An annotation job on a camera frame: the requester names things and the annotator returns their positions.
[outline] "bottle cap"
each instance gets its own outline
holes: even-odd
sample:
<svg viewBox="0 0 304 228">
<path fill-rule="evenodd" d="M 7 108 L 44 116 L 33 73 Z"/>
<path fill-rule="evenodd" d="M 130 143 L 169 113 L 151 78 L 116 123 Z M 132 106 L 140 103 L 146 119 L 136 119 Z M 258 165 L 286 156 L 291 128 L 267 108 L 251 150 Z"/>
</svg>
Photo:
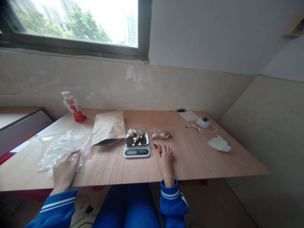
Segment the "bottle cap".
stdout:
<svg viewBox="0 0 304 228">
<path fill-rule="evenodd" d="M 70 92 L 68 92 L 68 91 L 62 92 L 61 94 L 62 94 L 64 97 L 70 97 L 70 96 L 71 96 Z"/>
</svg>

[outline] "plastic bottle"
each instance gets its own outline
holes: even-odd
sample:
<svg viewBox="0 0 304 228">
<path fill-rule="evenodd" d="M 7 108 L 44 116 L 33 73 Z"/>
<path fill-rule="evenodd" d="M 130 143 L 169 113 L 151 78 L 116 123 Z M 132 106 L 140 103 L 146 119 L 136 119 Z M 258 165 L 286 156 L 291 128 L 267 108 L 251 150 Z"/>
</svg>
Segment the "plastic bottle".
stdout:
<svg viewBox="0 0 304 228">
<path fill-rule="evenodd" d="M 81 110 L 78 100 L 73 97 L 70 92 L 65 91 L 61 93 L 63 95 L 63 103 L 68 108 L 68 110 L 72 113 L 74 119 L 77 122 L 81 122 L 86 120 L 86 115 Z"/>
</svg>

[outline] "white glove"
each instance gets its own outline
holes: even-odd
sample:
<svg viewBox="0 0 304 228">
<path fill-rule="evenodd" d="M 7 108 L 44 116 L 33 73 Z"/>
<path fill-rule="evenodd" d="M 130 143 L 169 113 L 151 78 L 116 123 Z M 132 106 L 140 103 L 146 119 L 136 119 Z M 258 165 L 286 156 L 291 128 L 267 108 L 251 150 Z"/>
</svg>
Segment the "white glove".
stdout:
<svg viewBox="0 0 304 228">
<path fill-rule="evenodd" d="M 217 138 L 213 138 L 207 143 L 209 146 L 218 151 L 228 152 L 231 150 L 231 147 L 228 146 L 228 143 L 219 135 L 217 136 Z"/>
</svg>

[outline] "plastic bag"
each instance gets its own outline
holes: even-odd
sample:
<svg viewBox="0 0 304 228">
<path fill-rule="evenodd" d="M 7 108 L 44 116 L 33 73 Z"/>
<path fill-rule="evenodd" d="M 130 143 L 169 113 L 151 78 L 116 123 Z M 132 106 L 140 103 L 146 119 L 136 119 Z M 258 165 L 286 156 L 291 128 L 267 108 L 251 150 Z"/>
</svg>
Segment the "plastic bag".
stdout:
<svg viewBox="0 0 304 228">
<path fill-rule="evenodd" d="M 172 128 L 151 128 L 153 139 L 171 139 L 173 138 Z"/>
<path fill-rule="evenodd" d="M 70 130 L 38 139 L 42 144 L 43 151 L 38 161 L 38 165 L 40 165 L 38 172 L 48 171 L 48 173 L 52 174 L 53 165 L 56 164 L 57 159 L 75 149 L 80 148 L 77 172 L 81 170 L 84 162 L 91 158 L 91 131 L 74 132 Z"/>
</svg>

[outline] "wall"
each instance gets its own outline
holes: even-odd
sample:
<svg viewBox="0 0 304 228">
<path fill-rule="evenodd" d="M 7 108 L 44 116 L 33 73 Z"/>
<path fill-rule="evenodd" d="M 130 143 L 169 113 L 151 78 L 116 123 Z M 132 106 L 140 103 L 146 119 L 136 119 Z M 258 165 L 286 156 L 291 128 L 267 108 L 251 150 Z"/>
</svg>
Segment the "wall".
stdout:
<svg viewBox="0 0 304 228">
<path fill-rule="evenodd" d="M 304 82 L 304 35 L 290 40 L 263 69 L 263 74 Z"/>
<path fill-rule="evenodd" d="M 304 83 L 258 77 L 219 124 L 272 173 L 227 178 L 258 227 L 304 226 Z"/>
<path fill-rule="evenodd" d="M 299 0 L 153 0 L 150 64 L 261 74 Z"/>
<path fill-rule="evenodd" d="M 0 51 L 0 106 L 43 106 L 68 113 L 62 91 L 83 108 L 204 110 L 218 120 L 254 76 Z"/>
</svg>

